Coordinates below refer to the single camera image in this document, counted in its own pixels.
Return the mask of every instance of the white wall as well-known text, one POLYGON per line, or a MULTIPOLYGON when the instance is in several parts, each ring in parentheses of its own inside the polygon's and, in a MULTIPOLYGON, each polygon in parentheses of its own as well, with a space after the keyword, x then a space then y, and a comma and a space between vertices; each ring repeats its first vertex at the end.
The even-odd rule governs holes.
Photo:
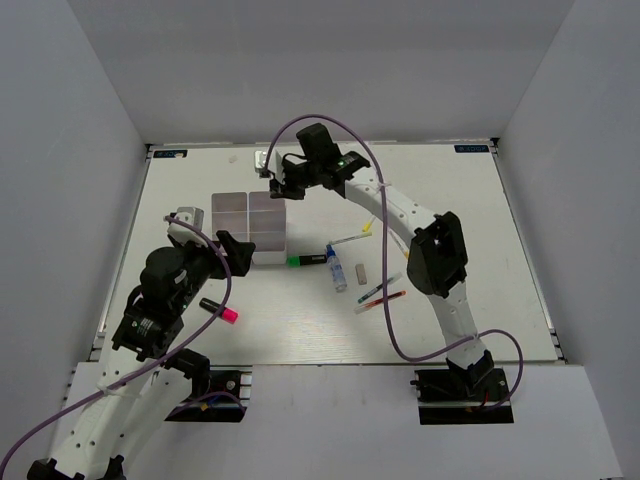
POLYGON ((573 0, 69 0, 147 143, 500 135, 573 0))
MULTIPOLYGON (((0 14, 0 454, 88 355, 145 148, 63 0, 0 14)), ((14 457, 25 478, 49 429, 14 457)))
POLYGON ((640 478, 640 3, 579 0, 500 143, 562 346, 640 478))

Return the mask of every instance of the red pen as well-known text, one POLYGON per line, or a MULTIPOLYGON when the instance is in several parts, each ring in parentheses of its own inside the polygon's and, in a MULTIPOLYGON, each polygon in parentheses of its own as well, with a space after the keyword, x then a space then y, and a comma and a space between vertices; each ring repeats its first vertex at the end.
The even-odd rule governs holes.
MULTIPOLYGON (((200 308, 204 308, 207 312, 216 313, 218 308, 220 308, 220 304, 218 302, 214 302, 208 298, 203 298, 200 300, 200 308)), ((225 308, 220 315, 220 318, 229 322, 231 325, 236 323, 238 319, 238 312, 234 312, 230 308, 225 308)))
MULTIPOLYGON (((387 298, 389 300, 393 300, 394 298, 402 297, 403 295, 406 295, 406 294, 407 294, 406 290, 400 290, 399 292, 392 293, 391 295, 387 296, 387 298)), ((373 308, 376 305, 380 305, 383 301, 384 300, 382 298, 379 298, 378 300, 374 300, 373 302, 366 303, 365 305, 360 305, 359 307, 354 308, 353 311, 356 313, 366 312, 370 308, 373 308)))

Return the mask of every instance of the pink highlighter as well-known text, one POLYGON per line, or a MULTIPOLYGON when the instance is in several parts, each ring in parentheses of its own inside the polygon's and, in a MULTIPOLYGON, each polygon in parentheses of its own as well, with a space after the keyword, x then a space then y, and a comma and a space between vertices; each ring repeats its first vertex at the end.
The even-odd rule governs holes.
MULTIPOLYGON (((208 298, 203 298, 200 300, 200 308, 204 308, 207 312, 216 313, 216 310, 220 308, 220 304, 218 302, 214 302, 208 298)), ((230 308, 225 308, 220 315, 224 321, 229 322, 231 325, 236 323, 238 319, 238 312, 234 312, 230 308)))

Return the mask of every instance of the robotic arm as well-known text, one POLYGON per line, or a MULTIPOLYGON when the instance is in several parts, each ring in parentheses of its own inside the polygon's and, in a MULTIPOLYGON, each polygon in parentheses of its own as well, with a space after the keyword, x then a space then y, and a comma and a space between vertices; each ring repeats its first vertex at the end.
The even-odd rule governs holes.
MULTIPOLYGON (((197 208, 180 208, 172 217, 202 228, 203 212, 197 208)), ((129 295, 112 347, 102 360, 98 388, 105 395, 84 408, 51 458, 32 464, 29 480, 123 480, 123 463, 132 462, 172 409, 187 397, 207 392, 207 357, 185 348, 163 359, 184 326, 183 312, 205 281, 223 279, 226 273, 220 259, 191 230, 171 223, 168 236, 173 246, 147 257, 140 285, 129 295), (162 368, 123 380, 154 361, 162 368), (119 381, 126 383, 108 390, 119 381)), ((237 242, 226 231, 218 231, 217 237, 231 274, 246 275, 255 244, 237 242)))
MULTIPOLYGON (((269 178, 271 196, 302 200, 307 188, 322 185, 382 217, 382 199, 369 161, 356 152, 342 154, 321 124, 297 134, 306 160, 293 163, 277 152, 268 168, 256 157, 256 171, 269 178)), ((410 245, 407 274, 431 302, 446 344, 472 336, 447 353, 450 381, 447 398, 474 396, 493 371, 493 359, 477 329, 467 302, 467 252, 460 221, 447 212, 437 215, 414 203, 393 187, 386 187, 388 224, 410 245)), ((174 218, 200 229, 203 212, 181 208, 174 218)), ((181 315, 208 278, 223 279, 220 260, 191 230, 171 224, 172 247, 152 252, 130 294, 123 319, 103 360, 98 388, 102 398, 89 403, 74 430, 47 460, 33 463, 29 480, 124 480, 124 465, 135 459, 153 431, 186 397, 199 397, 209 388, 209 360, 183 349, 163 362, 183 328, 181 315), (108 386, 152 363, 162 362, 144 393, 149 370, 116 391, 108 386)), ((228 232, 217 236, 227 254, 232 275, 244 276, 255 250, 252 243, 235 241, 228 232)))
MULTIPOLYGON (((382 218, 377 176, 357 152, 342 154, 327 129, 316 123, 296 135, 306 161, 293 163, 274 151, 265 166, 257 155, 255 169, 270 178, 273 198, 301 200, 305 190, 322 185, 382 218)), ((447 346, 478 333, 466 294, 467 252, 458 217, 437 215, 419 206, 392 186, 386 187, 389 227, 410 245, 407 274, 433 306, 447 346)), ((479 338, 447 353, 452 398, 468 398, 493 370, 491 353, 479 338)))

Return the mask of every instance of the white bottle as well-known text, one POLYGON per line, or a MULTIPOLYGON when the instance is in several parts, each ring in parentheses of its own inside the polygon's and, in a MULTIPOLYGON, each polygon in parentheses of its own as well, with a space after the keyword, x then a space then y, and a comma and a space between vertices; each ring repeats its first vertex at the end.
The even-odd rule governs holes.
POLYGON ((331 269, 331 275, 333 276, 333 286, 336 288, 336 292, 344 292, 347 289, 347 279, 344 277, 340 259, 336 255, 336 252, 333 250, 331 245, 327 245, 327 264, 331 269))

